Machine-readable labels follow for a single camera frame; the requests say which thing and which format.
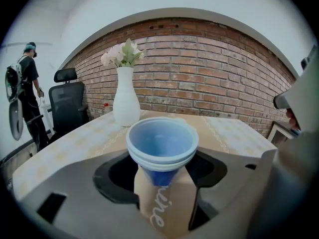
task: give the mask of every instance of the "backpack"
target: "backpack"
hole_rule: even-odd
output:
[[[17,99],[23,92],[23,85],[27,81],[27,77],[24,78],[22,75],[22,67],[20,61],[26,56],[22,56],[16,63],[8,66],[5,73],[5,90],[6,97],[11,103]]]

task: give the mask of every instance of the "black t-shirt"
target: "black t-shirt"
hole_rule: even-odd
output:
[[[34,97],[32,81],[39,77],[34,59],[26,56],[19,63],[21,65],[22,76],[27,80],[27,83],[24,84],[25,95],[27,97]]]

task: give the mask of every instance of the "chair headrest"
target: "chair headrest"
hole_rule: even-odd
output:
[[[54,82],[66,82],[76,80],[78,78],[75,68],[66,68],[56,71]]]

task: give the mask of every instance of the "blue cup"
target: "blue cup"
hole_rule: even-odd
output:
[[[198,134],[187,123],[165,118],[144,119],[126,135],[128,151],[155,186],[168,186],[194,156]]]

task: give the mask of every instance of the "black pants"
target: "black pants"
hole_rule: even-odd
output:
[[[35,96],[26,97],[25,94],[22,93],[19,96],[19,99],[22,102],[22,114],[25,122],[40,115],[38,102],[36,101]],[[36,144],[38,152],[48,146],[49,138],[46,134],[42,119],[35,120],[31,125],[27,125],[27,128]]]

